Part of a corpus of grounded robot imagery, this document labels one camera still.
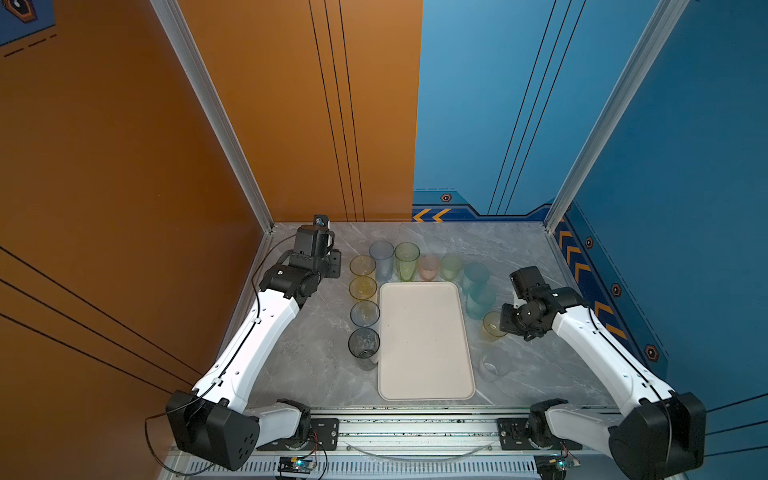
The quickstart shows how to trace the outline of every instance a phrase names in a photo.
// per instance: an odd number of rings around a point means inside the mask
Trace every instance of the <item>marble surface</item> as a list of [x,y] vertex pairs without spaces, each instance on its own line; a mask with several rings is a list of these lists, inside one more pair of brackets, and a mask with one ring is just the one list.
[[[277,224],[272,244],[295,233],[298,226],[298,223]],[[439,256],[459,253],[466,263],[483,262],[491,271],[489,284],[498,291],[494,308],[498,311],[503,303],[516,300],[509,274],[518,268],[538,266],[553,287],[565,286],[565,279],[540,223],[332,223],[331,229],[336,232],[336,248],[342,252],[342,275],[337,280],[324,279],[278,339],[256,380],[249,406],[269,405],[278,398],[288,398],[315,408],[528,407],[557,397],[582,406],[615,406],[598,378],[554,333],[531,342],[507,335],[487,343],[481,337],[482,323],[469,318],[465,312],[473,363],[484,349],[498,346],[512,358],[511,372],[496,382],[488,382],[475,372],[477,391],[469,400],[387,402],[382,399],[377,388],[377,370],[362,371],[347,349],[347,339],[355,329],[349,310],[357,301],[349,295],[349,282],[354,278],[349,262],[357,255],[367,254],[374,241],[388,240],[395,246],[409,241],[418,245],[422,253]],[[289,240],[279,246],[265,265],[272,265],[291,245]]]

